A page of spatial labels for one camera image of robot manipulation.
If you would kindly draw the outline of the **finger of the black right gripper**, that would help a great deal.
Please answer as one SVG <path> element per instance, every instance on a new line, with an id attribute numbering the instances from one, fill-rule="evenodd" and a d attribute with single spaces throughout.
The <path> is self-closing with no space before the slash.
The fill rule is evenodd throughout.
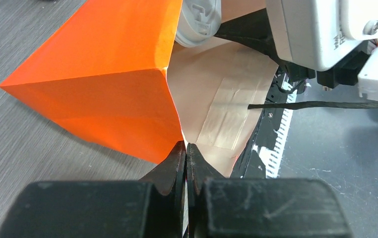
<path id="1" fill-rule="evenodd" d="M 215 37 L 237 42 L 281 62 L 265 8 L 222 23 Z"/>

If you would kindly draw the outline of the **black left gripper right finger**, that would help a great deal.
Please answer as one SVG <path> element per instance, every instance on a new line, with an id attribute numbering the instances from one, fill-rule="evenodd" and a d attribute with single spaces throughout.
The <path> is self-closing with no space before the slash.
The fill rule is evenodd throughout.
<path id="1" fill-rule="evenodd" d="M 226 178 L 186 150 L 189 238 L 351 238 L 331 187 L 308 178 Z"/>

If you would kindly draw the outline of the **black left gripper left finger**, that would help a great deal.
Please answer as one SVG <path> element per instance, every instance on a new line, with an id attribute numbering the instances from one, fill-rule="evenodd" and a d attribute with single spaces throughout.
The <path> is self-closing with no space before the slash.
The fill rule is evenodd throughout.
<path id="1" fill-rule="evenodd" d="M 180 141 L 138 180 L 30 183 L 0 238 L 183 238 L 185 158 Z"/>

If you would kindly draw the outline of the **white lid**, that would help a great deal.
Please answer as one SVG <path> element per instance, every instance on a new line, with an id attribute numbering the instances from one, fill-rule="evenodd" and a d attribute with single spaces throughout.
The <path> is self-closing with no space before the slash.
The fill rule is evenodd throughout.
<path id="1" fill-rule="evenodd" d="M 192 48 L 213 37 L 222 20 L 221 0 L 183 0 L 175 41 Z"/>

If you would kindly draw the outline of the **orange paper takeout bag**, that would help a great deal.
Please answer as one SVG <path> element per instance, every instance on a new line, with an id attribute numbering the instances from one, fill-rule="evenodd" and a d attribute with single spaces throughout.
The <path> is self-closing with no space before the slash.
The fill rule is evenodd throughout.
<path id="1" fill-rule="evenodd" d="M 211 37 L 175 41 L 183 0 L 88 0 L 0 88 L 71 134 L 159 164 L 195 144 L 229 177 L 262 110 L 314 72 Z M 221 0 L 221 24 L 267 0 Z"/>

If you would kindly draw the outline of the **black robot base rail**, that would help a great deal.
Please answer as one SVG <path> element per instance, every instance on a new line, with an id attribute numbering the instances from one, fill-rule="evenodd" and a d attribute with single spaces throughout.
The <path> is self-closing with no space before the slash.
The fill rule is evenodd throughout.
<path id="1" fill-rule="evenodd" d="M 245 149 L 233 166 L 231 178 L 275 179 L 285 149 L 293 111 L 264 109 Z"/>

